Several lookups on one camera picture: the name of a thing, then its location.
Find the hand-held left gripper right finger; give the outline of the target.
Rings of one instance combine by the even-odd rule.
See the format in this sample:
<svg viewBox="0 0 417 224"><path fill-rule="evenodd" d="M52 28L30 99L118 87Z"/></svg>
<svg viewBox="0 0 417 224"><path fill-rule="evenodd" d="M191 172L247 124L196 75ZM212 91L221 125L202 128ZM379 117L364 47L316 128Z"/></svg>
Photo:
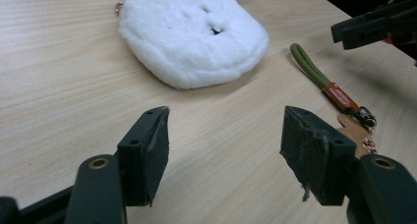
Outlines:
<svg viewBox="0 0 417 224"><path fill-rule="evenodd" d="M321 205L342 205L344 170L356 143L314 113L286 106L280 154L305 190Z"/></svg>

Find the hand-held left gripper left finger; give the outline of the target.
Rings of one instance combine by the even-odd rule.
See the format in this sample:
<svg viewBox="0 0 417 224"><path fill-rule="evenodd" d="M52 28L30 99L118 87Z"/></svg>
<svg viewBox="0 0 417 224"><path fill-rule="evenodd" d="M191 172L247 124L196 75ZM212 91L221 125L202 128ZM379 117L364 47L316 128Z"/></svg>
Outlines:
<svg viewBox="0 0 417 224"><path fill-rule="evenodd" d="M117 145L127 206L151 205L169 156L167 106L146 111Z"/></svg>

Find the white plush bear pouch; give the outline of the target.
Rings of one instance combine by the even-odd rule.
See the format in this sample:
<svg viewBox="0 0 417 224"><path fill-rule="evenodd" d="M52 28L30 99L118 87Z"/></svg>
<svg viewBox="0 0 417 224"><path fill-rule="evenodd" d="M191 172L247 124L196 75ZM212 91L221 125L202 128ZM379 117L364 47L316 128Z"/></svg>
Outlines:
<svg viewBox="0 0 417 224"><path fill-rule="evenodd" d="M120 0L119 31L158 79L191 89L239 79L268 33L236 0Z"/></svg>

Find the green strap bear keychain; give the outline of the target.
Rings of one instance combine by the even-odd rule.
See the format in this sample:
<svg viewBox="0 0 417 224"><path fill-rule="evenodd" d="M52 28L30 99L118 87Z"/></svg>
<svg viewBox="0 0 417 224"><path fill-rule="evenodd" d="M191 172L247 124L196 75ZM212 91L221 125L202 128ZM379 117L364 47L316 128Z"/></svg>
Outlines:
<svg viewBox="0 0 417 224"><path fill-rule="evenodd" d="M355 156L375 154L377 147L372 136L377 119L365 106L359 106L338 84L332 82L298 44L290 46L290 53L303 73L318 87L324 96L340 111L338 129L356 143Z"/></svg>

